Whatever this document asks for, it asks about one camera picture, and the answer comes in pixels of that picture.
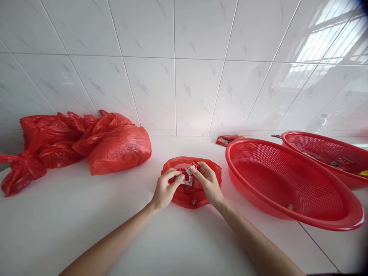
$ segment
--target wall tile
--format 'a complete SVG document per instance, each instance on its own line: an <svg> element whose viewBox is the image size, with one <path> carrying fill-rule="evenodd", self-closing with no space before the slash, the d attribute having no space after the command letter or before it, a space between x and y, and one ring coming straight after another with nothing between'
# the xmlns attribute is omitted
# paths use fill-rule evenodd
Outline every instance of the wall tile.
<svg viewBox="0 0 368 276"><path fill-rule="evenodd" d="M356 6L356 0L301 0L275 61L318 63Z"/></svg>
<svg viewBox="0 0 368 276"><path fill-rule="evenodd" d="M276 130L318 132L324 128L332 114L341 111L339 102L351 101L354 109L357 99L363 97L362 92L368 92L366 70L359 66L318 65ZM330 102L331 106L326 110L328 113L324 113L323 110Z"/></svg>
<svg viewBox="0 0 368 276"><path fill-rule="evenodd" d="M12 54L0 54L0 129L20 128L19 119L55 114Z"/></svg>
<svg viewBox="0 0 368 276"><path fill-rule="evenodd" d="M242 130L270 62L225 61L211 130Z"/></svg>
<svg viewBox="0 0 368 276"><path fill-rule="evenodd" d="M239 0L226 60L272 61L299 0Z"/></svg>
<svg viewBox="0 0 368 276"><path fill-rule="evenodd" d="M176 127L209 130L223 61L175 60Z"/></svg>
<svg viewBox="0 0 368 276"><path fill-rule="evenodd" d="M317 116L324 118L321 130L368 130L367 117L361 113L368 103L368 67L354 67L349 73L350 81ZM352 120L356 112L359 116Z"/></svg>
<svg viewBox="0 0 368 276"><path fill-rule="evenodd" d="M355 11L321 62L368 64L368 18L362 8Z"/></svg>
<svg viewBox="0 0 368 276"><path fill-rule="evenodd" d="M39 0L2 0L0 38L13 53L66 54Z"/></svg>
<svg viewBox="0 0 368 276"><path fill-rule="evenodd" d="M120 56L107 0L42 0L69 54Z"/></svg>
<svg viewBox="0 0 368 276"><path fill-rule="evenodd" d="M68 56L16 54L15 57L57 112L96 115Z"/></svg>
<svg viewBox="0 0 368 276"><path fill-rule="evenodd" d="M236 0L175 0L177 58L224 59Z"/></svg>
<svg viewBox="0 0 368 276"><path fill-rule="evenodd" d="M176 130L147 130L149 136L176 136Z"/></svg>
<svg viewBox="0 0 368 276"><path fill-rule="evenodd" d="M71 56L97 110L118 112L139 126L122 57Z"/></svg>
<svg viewBox="0 0 368 276"><path fill-rule="evenodd" d="M110 0L123 56L174 58L173 0Z"/></svg>
<svg viewBox="0 0 368 276"><path fill-rule="evenodd" d="M0 53L9 53L8 48L5 46L5 44L0 40Z"/></svg>
<svg viewBox="0 0 368 276"><path fill-rule="evenodd" d="M274 130L315 68L273 63L244 130Z"/></svg>
<svg viewBox="0 0 368 276"><path fill-rule="evenodd" d="M208 136L240 135L241 130L210 130Z"/></svg>
<svg viewBox="0 0 368 276"><path fill-rule="evenodd" d="M174 130L174 60L125 57L124 62L141 126Z"/></svg>
<svg viewBox="0 0 368 276"><path fill-rule="evenodd" d="M0 148L4 154L18 155L23 152L23 130L2 128L0 132Z"/></svg>
<svg viewBox="0 0 368 276"><path fill-rule="evenodd" d="M273 130L243 130L240 135L249 138L249 136L269 136Z"/></svg>
<svg viewBox="0 0 368 276"><path fill-rule="evenodd" d="M176 136L208 136L208 130L177 130Z"/></svg>

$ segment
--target candy wrapper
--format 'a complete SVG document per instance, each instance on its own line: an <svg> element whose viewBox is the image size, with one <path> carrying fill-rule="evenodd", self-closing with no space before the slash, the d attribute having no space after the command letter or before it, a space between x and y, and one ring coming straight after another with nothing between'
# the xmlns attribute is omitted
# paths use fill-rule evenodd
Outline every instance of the candy wrapper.
<svg viewBox="0 0 368 276"><path fill-rule="evenodd" d="M245 139L245 137L241 135L222 135L217 137L216 144L226 147L229 143L238 139Z"/></svg>
<svg viewBox="0 0 368 276"><path fill-rule="evenodd" d="M177 171L182 171L182 174L185 176L185 179L182 181L181 184L183 185L188 185L188 186L192 186L193 185L193 176L192 176L192 168L196 168L198 169L200 166L196 161L193 161L193 163L186 169L177 169ZM176 177L173 177L169 180L169 184L171 185Z"/></svg>

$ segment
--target red plastic basket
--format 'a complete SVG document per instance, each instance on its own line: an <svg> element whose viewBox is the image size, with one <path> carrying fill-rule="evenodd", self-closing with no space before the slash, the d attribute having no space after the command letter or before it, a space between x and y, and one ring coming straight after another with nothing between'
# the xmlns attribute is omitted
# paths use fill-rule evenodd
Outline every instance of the red plastic basket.
<svg viewBox="0 0 368 276"><path fill-rule="evenodd" d="M329 164L339 157L352 160L351 170L355 173L368 170L368 151L332 138L301 131L288 131L281 135L283 146L303 151L315 157L313 161L327 168L349 188L368 187L368 178L337 169Z"/></svg>
<svg viewBox="0 0 368 276"><path fill-rule="evenodd" d="M281 219L333 231L356 229L364 211L352 191L303 154L258 139L241 139L226 148L234 186L257 208Z"/></svg>

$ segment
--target white countertop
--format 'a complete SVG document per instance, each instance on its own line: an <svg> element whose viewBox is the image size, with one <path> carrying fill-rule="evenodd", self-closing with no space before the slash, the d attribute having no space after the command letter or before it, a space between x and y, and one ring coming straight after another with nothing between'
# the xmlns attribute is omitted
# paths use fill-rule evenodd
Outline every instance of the white countertop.
<svg viewBox="0 0 368 276"><path fill-rule="evenodd" d="M269 136L254 138L281 143ZM224 196L305 273L332 273L336 267L342 271L321 251L325 247L336 250L337 245L331 247L328 242L329 238L331 243L339 242L340 238L332 238L335 232L326 231L333 234L324 238L320 234L324 230L303 225L321 242L320 249L298 222L280 220L253 207L230 181L225 147L214 142L215 137L153 136L152 157L139 167L92 177L84 159L66 168L50 169L18 195L0 198L0 275L60 273L143 208L152 198L163 164L177 156L207 158L220 165ZM0 179L8 172L1 172ZM225 274L256 275L225 221L210 205L187 210L173 203L149 223L111 272L140 276Z"/></svg>

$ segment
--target red plastic bag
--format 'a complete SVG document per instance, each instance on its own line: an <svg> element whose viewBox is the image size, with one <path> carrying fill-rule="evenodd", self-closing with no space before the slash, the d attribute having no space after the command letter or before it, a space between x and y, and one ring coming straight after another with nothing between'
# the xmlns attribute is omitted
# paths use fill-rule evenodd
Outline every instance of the red plastic bag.
<svg viewBox="0 0 368 276"><path fill-rule="evenodd" d="M23 129L25 149L36 136L39 142L52 145L62 141L78 141L83 134L54 115L24 117L20 119L20 125Z"/></svg>
<svg viewBox="0 0 368 276"><path fill-rule="evenodd" d="M72 141L58 142L42 150L38 157L46 168L63 168L77 163L84 156L76 153L72 149Z"/></svg>
<svg viewBox="0 0 368 276"><path fill-rule="evenodd" d="M143 164L152 155L149 139L147 131L136 125L109 131L88 156L91 175L116 173Z"/></svg>
<svg viewBox="0 0 368 276"><path fill-rule="evenodd" d="M205 162L215 172L218 184L221 187L222 169L219 165L208 159L187 157L187 156L172 158L164 164L164 167L161 171L161 175L163 175L170 168L178 168L178 169L187 168L190 166L191 163L193 163L193 161ZM174 193L172 202L187 209L197 209L206 204L209 204L204 189L202 187L202 184L199 182L198 179L194 177L194 175L192 186L183 184L179 185L179 187L176 189Z"/></svg>
<svg viewBox="0 0 368 276"><path fill-rule="evenodd" d="M10 163L11 172L1 182L4 197L19 193L29 185L32 180L46 174L45 166L35 156L39 144L31 143L30 149L18 156L0 154L0 163Z"/></svg>
<svg viewBox="0 0 368 276"><path fill-rule="evenodd" d="M107 113L100 110L102 118L94 121L84 132L82 138L73 145L73 149L83 156L88 156L101 142L108 131L122 125L134 125L128 118L119 113Z"/></svg>

